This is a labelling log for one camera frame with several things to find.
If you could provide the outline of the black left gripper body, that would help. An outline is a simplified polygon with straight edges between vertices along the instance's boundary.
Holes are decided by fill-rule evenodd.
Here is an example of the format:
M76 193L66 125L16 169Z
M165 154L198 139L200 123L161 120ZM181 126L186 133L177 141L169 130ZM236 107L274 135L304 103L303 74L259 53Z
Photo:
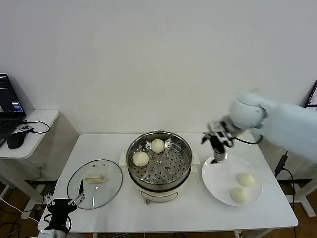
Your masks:
M54 199L53 203L48 207L51 214L47 229L68 230L66 226L69 214L77 209L77 205L73 204L69 198Z

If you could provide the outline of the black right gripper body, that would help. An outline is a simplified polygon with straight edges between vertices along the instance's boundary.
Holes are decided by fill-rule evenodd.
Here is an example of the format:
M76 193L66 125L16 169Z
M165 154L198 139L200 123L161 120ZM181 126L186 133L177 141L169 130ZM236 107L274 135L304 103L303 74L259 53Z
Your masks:
M229 148L229 139L220 121L210 121L208 123L208 134L215 152L224 153L225 147Z

